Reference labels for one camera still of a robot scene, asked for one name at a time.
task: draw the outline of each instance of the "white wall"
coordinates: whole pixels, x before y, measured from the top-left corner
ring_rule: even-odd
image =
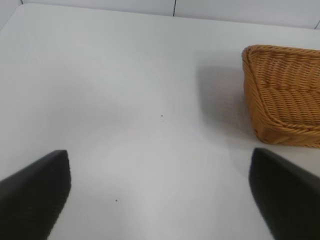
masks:
[[[172,16],[175,0],[23,0],[23,3],[52,4]]]
[[[0,0],[0,30],[20,4],[20,0]]]
[[[177,0],[175,15],[314,29],[320,0]]]

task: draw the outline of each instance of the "white table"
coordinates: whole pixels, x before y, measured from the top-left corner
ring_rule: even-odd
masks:
[[[248,184],[254,147],[318,175],[320,150],[255,138],[253,44],[320,49],[320,31],[22,5],[0,32],[0,178],[68,150],[50,240],[271,240]]]

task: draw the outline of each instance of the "wicker basket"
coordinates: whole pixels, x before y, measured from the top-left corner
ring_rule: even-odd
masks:
[[[320,51],[253,45],[242,58],[256,136],[268,144],[320,148]]]

